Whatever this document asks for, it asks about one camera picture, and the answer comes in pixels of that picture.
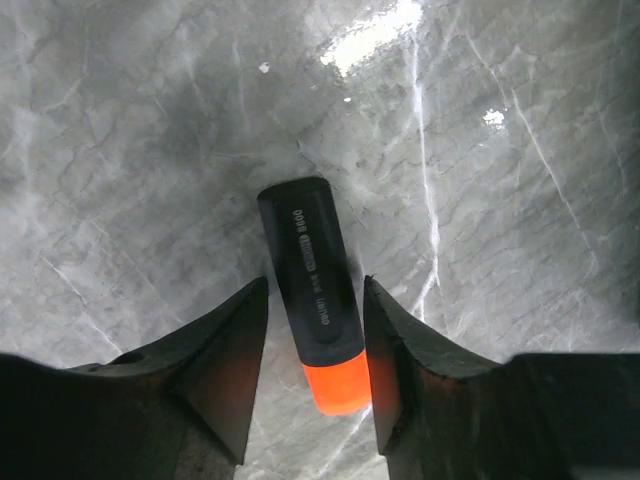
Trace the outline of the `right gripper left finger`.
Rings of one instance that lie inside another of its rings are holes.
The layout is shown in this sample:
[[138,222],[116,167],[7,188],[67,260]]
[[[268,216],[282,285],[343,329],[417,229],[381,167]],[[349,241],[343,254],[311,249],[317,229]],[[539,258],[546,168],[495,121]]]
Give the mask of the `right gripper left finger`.
[[242,464],[268,283],[107,364],[1,357],[5,479],[230,479]]

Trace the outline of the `orange black highlighter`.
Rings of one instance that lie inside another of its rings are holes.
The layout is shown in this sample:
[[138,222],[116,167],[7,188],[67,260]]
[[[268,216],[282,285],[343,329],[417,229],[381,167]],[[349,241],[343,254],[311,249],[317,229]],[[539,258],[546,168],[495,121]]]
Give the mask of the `orange black highlighter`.
[[313,400],[330,416],[371,401],[364,336],[329,182],[307,177],[259,193],[275,277]]

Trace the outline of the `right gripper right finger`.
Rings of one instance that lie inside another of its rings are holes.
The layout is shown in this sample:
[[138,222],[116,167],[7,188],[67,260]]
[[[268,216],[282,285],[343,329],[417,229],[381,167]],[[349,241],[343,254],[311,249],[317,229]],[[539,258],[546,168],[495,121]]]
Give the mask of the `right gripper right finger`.
[[639,358],[519,354],[498,364],[364,281],[376,439],[393,479],[635,479]]

